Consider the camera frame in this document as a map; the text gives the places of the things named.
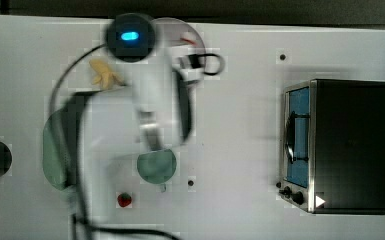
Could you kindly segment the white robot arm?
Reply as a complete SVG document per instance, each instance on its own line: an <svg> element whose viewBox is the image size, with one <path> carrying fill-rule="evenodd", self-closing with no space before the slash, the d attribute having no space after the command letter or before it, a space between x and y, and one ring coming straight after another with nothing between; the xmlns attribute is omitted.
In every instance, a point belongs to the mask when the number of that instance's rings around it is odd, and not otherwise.
<svg viewBox="0 0 385 240"><path fill-rule="evenodd" d="M204 50L180 40L190 29L174 18L129 13L117 16L106 30L106 47L127 84L93 94L82 112L76 187L87 240L117 231L110 219L116 203L111 162L133 159L140 177L155 185L176 171L172 150L192 129L187 83L204 73Z"/></svg>

